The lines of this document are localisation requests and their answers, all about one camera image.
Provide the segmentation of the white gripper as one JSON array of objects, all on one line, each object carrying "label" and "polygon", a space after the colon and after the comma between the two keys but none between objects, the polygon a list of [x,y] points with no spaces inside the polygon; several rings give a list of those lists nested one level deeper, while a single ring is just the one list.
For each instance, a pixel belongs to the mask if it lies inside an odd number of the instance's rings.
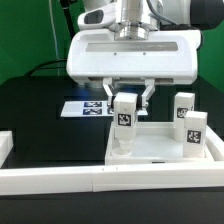
[{"label": "white gripper", "polygon": [[198,70],[202,37],[195,29],[162,31],[149,10],[131,10],[119,19],[118,8],[97,8],[78,18],[67,72],[75,80],[103,80],[107,105],[113,107],[113,80],[145,80],[138,108],[148,107],[155,82],[190,84]]}]

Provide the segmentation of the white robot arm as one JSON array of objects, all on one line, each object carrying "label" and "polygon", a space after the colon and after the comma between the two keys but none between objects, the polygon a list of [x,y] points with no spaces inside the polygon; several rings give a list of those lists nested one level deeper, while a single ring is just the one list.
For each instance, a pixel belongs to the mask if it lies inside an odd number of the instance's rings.
[{"label": "white robot arm", "polygon": [[113,107],[113,83],[191,84],[198,73],[202,32],[224,22],[224,0],[84,0],[67,58],[77,82],[101,81]]}]

